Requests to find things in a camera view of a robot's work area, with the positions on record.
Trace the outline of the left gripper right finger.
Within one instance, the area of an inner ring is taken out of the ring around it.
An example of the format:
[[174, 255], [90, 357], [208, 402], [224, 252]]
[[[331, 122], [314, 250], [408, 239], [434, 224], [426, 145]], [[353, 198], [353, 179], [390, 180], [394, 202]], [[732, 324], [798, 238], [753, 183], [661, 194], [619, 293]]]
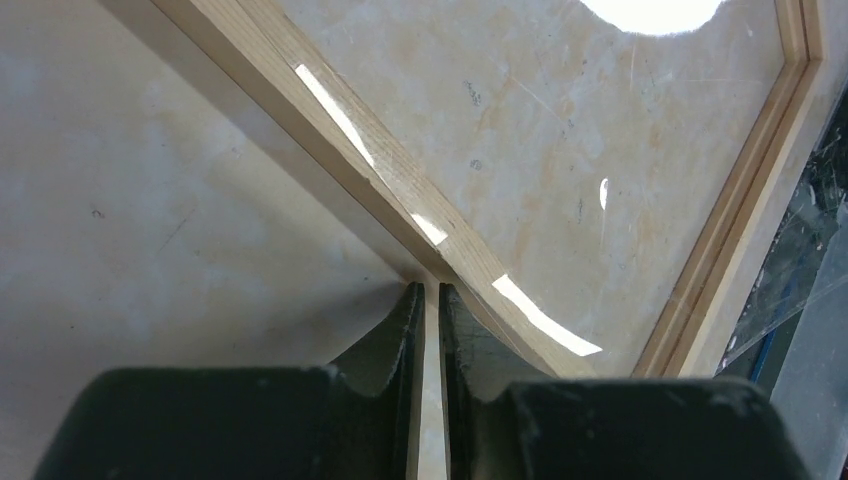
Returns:
[[439, 289], [453, 479], [805, 479], [768, 399], [739, 380], [557, 379]]

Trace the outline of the wooden picture frame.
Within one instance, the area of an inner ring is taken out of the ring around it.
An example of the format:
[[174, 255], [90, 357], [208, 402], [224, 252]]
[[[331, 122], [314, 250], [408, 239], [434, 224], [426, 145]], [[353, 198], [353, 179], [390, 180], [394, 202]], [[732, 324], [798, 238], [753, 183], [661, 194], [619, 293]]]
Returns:
[[[161, 1], [158, 8], [518, 355], [565, 378], [594, 347], [545, 315], [403, 146], [275, 1]], [[823, 75], [816, 1], [779, 1], [784, 66], [634, 374], [691, 375]]]

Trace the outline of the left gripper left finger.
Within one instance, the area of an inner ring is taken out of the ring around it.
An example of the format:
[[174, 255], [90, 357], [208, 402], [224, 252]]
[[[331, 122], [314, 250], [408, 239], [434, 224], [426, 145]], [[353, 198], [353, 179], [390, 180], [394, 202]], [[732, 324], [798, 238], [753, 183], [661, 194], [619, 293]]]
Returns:
[[78, 395], [38, 479], [403, 479], [425, 288], [326, 365], [121, 368]]

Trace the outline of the clear glass sheet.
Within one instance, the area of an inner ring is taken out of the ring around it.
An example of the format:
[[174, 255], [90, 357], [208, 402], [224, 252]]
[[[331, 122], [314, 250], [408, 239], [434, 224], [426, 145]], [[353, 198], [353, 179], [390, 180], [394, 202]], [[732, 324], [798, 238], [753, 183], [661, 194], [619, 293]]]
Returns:
[[578, 1], [286, 1], [552, 319], [631, 373], [783, 63], [772, 1], [650, 37]]

